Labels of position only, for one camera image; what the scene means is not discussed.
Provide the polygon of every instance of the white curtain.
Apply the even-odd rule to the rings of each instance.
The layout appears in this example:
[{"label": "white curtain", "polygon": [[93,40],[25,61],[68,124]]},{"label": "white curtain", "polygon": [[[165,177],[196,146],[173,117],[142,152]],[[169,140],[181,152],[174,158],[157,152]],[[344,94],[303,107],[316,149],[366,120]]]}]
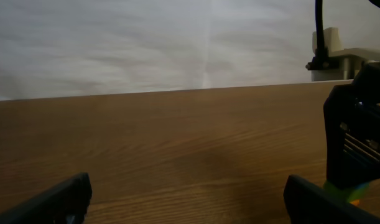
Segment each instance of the white curtain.
[{"label": "white curtain", "polygon": [[[325,0],[345,48],[380,9]],[[314,0],[0,0],[0,100],[309,82]]]}]

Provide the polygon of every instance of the white backdrop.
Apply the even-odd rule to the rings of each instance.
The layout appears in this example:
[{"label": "white backdrop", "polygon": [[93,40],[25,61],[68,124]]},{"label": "white backdrop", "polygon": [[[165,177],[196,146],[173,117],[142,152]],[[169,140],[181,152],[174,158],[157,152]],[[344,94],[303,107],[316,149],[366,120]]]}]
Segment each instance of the white backdrop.
[{"label": "white backdrop", "polygon": [[[343,46],[380,9],[325,0]],[[314,0],[0,0],[0,100],[309,82]]]}]

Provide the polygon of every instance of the wood grain surface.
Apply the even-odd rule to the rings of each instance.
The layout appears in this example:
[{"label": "wood grain surface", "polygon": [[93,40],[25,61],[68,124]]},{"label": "wood grain surface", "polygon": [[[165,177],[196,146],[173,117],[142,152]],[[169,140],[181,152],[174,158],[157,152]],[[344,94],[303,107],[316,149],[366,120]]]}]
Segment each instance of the wood grain surface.
[{"label": "wood grain surface", "polygon": [[325,180],[334,84],[2,101],[0,212],[84,171],[86,223],[289,223],[288,175]]}]

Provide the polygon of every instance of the wooden tabletop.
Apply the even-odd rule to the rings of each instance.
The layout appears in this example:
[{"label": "wooden tabletop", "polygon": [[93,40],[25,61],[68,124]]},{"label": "wooden tabletop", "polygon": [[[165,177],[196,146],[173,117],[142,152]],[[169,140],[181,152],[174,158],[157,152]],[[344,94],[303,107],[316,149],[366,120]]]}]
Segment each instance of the wooden tabletop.
[{"label": "wooden tabletop", "polygon": [[[289,223],[288,175],[325,180],[335,82],[0,102],[0,212],[78,172],[86,223]],[[361,207],[380,216],[380,180]]]}]

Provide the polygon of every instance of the green block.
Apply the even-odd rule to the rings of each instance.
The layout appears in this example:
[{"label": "green block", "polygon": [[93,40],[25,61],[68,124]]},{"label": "green block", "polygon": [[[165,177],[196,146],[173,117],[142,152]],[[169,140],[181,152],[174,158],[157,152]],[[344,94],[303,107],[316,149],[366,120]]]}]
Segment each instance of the green block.
[{"label": "green block", "polygon": [[328,192],[328,194],[346,202],[352,202],[361,199],[367,191],[369,183],[360,184],[356,187],[350,187],[347,189],[339,189],[331,184],[329,181],[325,181],[323,189]]}]

